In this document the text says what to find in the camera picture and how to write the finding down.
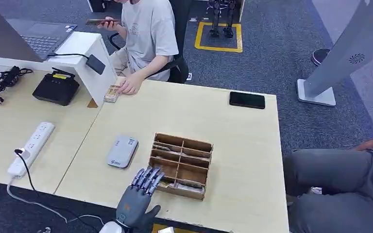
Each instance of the white cable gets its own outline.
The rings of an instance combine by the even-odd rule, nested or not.
[[[45,208],[45,209],[47,209],[47,210],[49,210],[49,211],[51,211],[51,212],[54,212],[55,214],[59,215],[59,217],[61,217],[61,218],[63,218],[63,219],[65,220],[65,223],[68,223],[67,218],[64,217],[64,216],[62,216],[62,214],[60,214],[59,212],[57,212],[57,211],[55,211],[55,210],[53,210],[53,209],[51,209],[51,208],[49,208],[49,207],[47,207],[47,206],[41,204],[41,203],[34,202],[34,201],[27,201],[27,200],[25,200],[25,199],[22,199],[22,198],[20,198],[20,197],[15,196],[14,194],[12,194],[12,193],[11,193],[11,190],[10,190],[10,187],[11,187],[13,181],[14,181],[14,178],[12,178],[12,179],[10,180],[10,182],[8,183],[8,186],[6,187],[6,192],[8,193],[9,196],[11,196],[11,197],[13,197],[13,198],[15,198],[15,199],[17,199],[17,200],[23,201],[24,203],[27,203],[27,204],[39,205],[40,207],[43,207],[43,208]]]
[[[81,215],[79,217],[76,217],[74,219],[69,220],[68,222],[72,222],[72,221],[78,220],[79,218],[82,218],[82,217],[95,217],[95,218],[99,219],[99,221],[101,221],[101,223],[102,223],[103,226],[105,226],[105,224],[102,221],[102,218],[98,217],[98,216],[95,216],[95,215]]]
[[[43,207],[43,208],[45,208],[45,209],[47,209],[47,210],[49,210],[49,211],[51,211],[51,212],[57,214],[59,217],[63,218],[64,221],[65,221],[65,223],[70,223],[70,222],[75,221],[75,220],[77,220],[77,219],[79,219],[79,218],[82,218],[82,217],[94,217],[94,218],[99,219],[99,220],[101,221],[101,223],[102,223],[103,226],[105,225],[105,224],[103,223],[103,221],[102,221],[102,218],[99,217],[99,216],[95,216],[95,215],[81,215],[81,216],[79,216],[79,217],[76,217],[76,218],[71,219],[71,220],[68,221],[66,217],[64,217],[62,214],[60,214],[60,213],[59,213],[58,211],[56,211],[56,210],[53,210],[53,209],[51,209],[51,208],[49,208],[49,207],[47,207],[47,206],[45,206],[45,205],[43,205],[43,204],[41,204],[41,203],[39,203],[39,202],[27,201],[27,200],[25,200],[25,199],[22,199],[22,198],[20,198],[20,197],[17,197],[17,196],[15,196],[15,195],[11,192],[11,190],[10,190],[10,187],[11,187],[13,181],[14,181],[14,177],[11,178],[11,180],[9,181],[9,183],[8,183],[8,185],[7,185],[7,187],[6,187],[6,192],[8,193],[9,196],[11,196],[11,197],[14,198],[14,199],[20,200],[20,201],[22,201],[22,202],[24,202],[24,203],[27,203],[27,204],[39,205],[40,207]]]

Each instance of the person's leg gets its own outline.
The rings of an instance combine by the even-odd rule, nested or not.
[[[373,200],[356,194],[302,195],[289,209],[292,233],[373,233]]]
[[[115,72],[118,76],[128,76],[128,53],[126,48],[123,47],[118,51],[113,52],[109,58],[111,59],[112,65],[114,66]]]
[[[311,187],[353,192],[366,181],[372,154],[354,150],[297,150],[284,158],[285,188],[299,196]]]

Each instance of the laptop keyboard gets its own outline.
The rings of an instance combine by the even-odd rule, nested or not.
[[[36,53],[48,53],[53,46],[59,41],[56,36],[23,36],[22,38]]]

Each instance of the black chair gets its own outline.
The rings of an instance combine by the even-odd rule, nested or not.
[[[170,69],[170,79],[168,82],[185,83],[188,78],[189,68],[184,59],[184,41],[192,0],[170,0],[170,3],[175,16],[175,37],[178,44],[179,54],[175,55],[172,62],[166,64],[155,74]],[[117,35],[119,35],[119,33],[115,33],[110,36],[109,41],[115,48],[119,50],[120,47],[118,47],[112,40]]]

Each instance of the speaker grille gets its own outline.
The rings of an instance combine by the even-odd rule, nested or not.
[[[365,55],[362,54],[362,53],[357,53],[357,54],[354,54],[352,55],[348,61],[351,63],[351,64],[358,64],[358,63],[361,63],[365,60]]]

